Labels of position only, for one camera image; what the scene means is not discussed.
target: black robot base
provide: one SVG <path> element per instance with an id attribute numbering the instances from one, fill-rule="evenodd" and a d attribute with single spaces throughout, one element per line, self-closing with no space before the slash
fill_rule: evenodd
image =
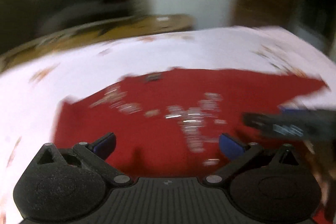
<path id="1" fill-rule="evenodd" d="M 315 223 L 320 187 L 291 145 L 270 151 L 223 134 L 232 161 L 202 181 L 132 181 L 104 161 L 115 145 L 113 133 L 72 149 L 44 144 L 14 188 L 22 224 Z"/>

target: small black object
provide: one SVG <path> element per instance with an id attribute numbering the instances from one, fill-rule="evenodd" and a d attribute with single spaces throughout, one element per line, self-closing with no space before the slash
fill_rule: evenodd
<path id="1" fill-rule="evenodd" d="M 336 139 L 336 111 L 333 110 L 295 110 L 278 115 L 244 113 L 243 122 L 269 138 Z"/>
<path id="2" fill-rule="evenodd" d="M 161 73 L 160 72 L 156 72 L 156 73 L 151 73 L 146 75 L 146 82 L 150 82 L 150 81 L 156 81 L 161 79 Z"/>
<path id="3" fill-rule="evenodd" d="M 72 149 L 43 145 L 14 188 L 23 223 L 314 224 L 320 187 L 290 145 L 277 151 L 243 145 L 243 154 L 202 182 L 133 182 L 93 153 L 113 138 Z"/>

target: red cloth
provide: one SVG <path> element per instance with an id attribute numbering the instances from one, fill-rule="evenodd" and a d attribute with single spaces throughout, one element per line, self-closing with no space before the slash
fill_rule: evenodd
<path id="1" fill-rule="evenodd" d="M 55 132 L 56 146 L 68 148 L 114 132 L 117 147 L 107 162 L 120 171 L 132 177 L 202 177 L 227 163 L 218 148 L 221 133 L 265 147 L 283 143 L 263 139 L 253 128 L 243 126 L 242 112 L 278 113 L 281 103 L 317 91 L 325 83 L 295 75 L 233 69 L 174 69 L 162 72 L 159 80 L 146 82 L 146 76 L 126 77 L 117 85 L 120 92 L 127 92 L 123 104 L 137 103 L 141 111 L 125 114 L 120 108 L 111 108 L 111 103 L 90 107 L 110 87 L 79 102 L 65 101 Z M 221 100 L 209 102 L 206 93 L 219 94 Z M 203 110 L 213 117 L 204 118 L 203 127 L 193 139 L 182 132 L 181 118 L 165 118 L 170 114 L 169 106 L 204 109 L 207 103 L 214 103 L 218 109 Z M 159 110 L 159 114 L 146 116 L 151 110 Z"/>

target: patterned tablecloth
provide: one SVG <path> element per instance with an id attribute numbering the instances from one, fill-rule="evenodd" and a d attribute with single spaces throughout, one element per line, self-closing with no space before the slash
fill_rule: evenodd
<path id="1" fill-rule="evenodd" d="M 88 97 L 125 75 L 171 67 L 234 68 L 322 78 L 329 89 L 291 104 L 336 107 L 336 66 L 281 28 L 242 27 L 107 41 L 42 57 L 0 75 L 0 224 L 21 221 L 13 188 L 41 145 L 53 140 L 59 102 Z"/>

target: wooden table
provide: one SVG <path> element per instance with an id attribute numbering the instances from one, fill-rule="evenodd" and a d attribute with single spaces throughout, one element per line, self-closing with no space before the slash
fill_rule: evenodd
<path id="1" fill-rule="evenodd" d="M 138 37 L 167 32 L 189 31 L 194 19 L 189 15 L 151 15 L 137 19 L 112 22 L 76 31 L 62 31 L 16 47 L 1 56 L 1 71 L 44 56 L 97 42 L 127 37 Z"/>

